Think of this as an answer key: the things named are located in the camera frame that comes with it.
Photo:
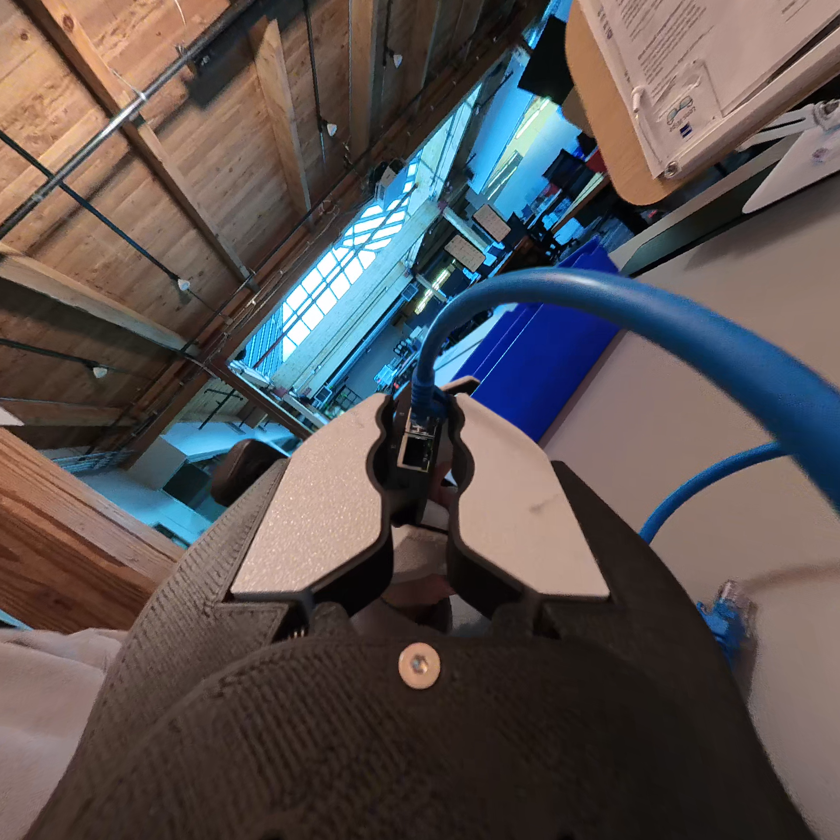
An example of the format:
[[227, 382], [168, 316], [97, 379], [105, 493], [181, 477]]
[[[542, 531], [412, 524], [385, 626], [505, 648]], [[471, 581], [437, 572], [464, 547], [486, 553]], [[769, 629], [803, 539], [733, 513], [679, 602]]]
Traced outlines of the wooden instruction board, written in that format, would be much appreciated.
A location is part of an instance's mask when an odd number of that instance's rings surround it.
[[573, 2], [565, 54], [618, 195], [652, 205], [838, 75], [838, 2]]

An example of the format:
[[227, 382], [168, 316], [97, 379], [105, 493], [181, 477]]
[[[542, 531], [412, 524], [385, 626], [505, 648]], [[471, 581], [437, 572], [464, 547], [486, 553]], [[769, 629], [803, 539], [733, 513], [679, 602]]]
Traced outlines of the person's grey sweater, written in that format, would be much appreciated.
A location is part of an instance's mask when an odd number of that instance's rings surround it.
[[1, 838], [24, 837], [76, 751], [125, 631], [1, 631]]

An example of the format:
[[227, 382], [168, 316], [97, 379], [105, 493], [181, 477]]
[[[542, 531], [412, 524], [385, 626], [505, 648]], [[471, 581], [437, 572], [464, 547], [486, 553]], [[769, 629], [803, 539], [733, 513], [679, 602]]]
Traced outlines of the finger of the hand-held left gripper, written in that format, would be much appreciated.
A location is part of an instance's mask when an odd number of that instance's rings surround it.
[[419, 524], [393, 526], [393, 578], [446, 573], [448, 521], [448, 510], [429, 501]]

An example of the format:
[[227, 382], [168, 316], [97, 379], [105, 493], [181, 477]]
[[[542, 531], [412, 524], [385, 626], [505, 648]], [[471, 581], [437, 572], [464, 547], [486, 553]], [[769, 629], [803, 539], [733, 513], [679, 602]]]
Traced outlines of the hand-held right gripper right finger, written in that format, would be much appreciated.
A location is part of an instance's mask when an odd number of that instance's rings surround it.
[[488, 620], [510, 604], [607, 602], [606, 579], [541, 447], [470, 395], [450, 406], [457, 494], [446, 571], [455, 593]]

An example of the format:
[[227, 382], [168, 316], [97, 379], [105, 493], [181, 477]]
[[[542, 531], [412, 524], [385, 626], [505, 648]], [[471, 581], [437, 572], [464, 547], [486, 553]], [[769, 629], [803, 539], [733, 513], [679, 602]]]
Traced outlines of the black network splitter box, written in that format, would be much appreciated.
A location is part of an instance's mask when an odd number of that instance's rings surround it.
[[440, 488], [437, 467], [450, 462], [453, 445], [448, 419], [417, 420], [412, 410], [412, 386], [406, 384], [383, 413], [386, 436], [378, 454], [380, 481], [390, 505], [392, 524], [420, 524], [429, 495]]

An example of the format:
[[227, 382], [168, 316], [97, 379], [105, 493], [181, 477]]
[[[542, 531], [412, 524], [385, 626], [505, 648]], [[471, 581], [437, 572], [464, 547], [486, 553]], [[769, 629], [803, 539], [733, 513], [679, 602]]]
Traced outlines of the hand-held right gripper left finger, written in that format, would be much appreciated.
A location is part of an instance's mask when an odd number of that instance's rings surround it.
[[392, 525], [375, 464], [392, 405], [368, 397], [288, 459], [230, 586], [234, 602], [371, 604], [385, 592]]

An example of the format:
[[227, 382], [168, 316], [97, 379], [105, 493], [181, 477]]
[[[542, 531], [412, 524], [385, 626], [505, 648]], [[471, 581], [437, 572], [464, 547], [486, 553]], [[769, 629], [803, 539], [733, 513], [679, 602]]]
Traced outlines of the person's left hand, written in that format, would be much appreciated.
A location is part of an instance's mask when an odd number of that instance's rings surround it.
[[412, 581], [390, 585], [382, 600], [403, 613], [419, 613], [428, 607], [448, 599], [455, 593], [450, 583], [441, 574], [428, 574]]

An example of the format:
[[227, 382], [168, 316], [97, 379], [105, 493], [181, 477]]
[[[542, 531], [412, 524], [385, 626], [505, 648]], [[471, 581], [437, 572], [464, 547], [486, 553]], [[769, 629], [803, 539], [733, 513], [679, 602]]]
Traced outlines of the white board stand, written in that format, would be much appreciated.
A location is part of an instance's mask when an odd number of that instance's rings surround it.
[[742, 208], [752, 214], [839, 172], [839, 99], [810, 103], [781, 114], [737, 147], [797, 135], [771, 174]]

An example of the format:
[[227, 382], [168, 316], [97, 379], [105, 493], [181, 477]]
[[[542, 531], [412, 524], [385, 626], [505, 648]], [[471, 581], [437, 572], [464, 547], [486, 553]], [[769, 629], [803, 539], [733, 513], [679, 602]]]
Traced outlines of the large grid window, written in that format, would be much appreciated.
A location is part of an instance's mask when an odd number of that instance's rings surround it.
[[247, 343], [244, 365], [267, 376], [277, 372], [401, 231], [412, 194], [373, 203], [345, 229]]

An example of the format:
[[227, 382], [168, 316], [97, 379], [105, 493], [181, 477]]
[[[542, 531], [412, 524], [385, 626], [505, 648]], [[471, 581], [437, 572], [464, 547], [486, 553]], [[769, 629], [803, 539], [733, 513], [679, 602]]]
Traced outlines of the blue plastic bin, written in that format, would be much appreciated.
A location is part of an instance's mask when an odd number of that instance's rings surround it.
[[519, 303], [460, 365], [474, 399], [540, 441], [620, 329], [588, 312]]

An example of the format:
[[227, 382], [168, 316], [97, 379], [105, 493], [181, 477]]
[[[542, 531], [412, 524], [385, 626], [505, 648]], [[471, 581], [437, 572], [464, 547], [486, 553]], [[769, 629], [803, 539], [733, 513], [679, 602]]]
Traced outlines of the grey desk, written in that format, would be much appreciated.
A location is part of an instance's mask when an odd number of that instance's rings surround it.
[[[838, 175], [642, 276], [838, 384]], [[543, 439], [638, 529], [685, 480], [763, 430], [651, 343], [617, 342]], [[701, 492], [653, 541], [691, 599], [739, 581], [758, 607], [749, 693], [774, 768], [813, 832], [838, 838], [838, 518], [787, 458]]]

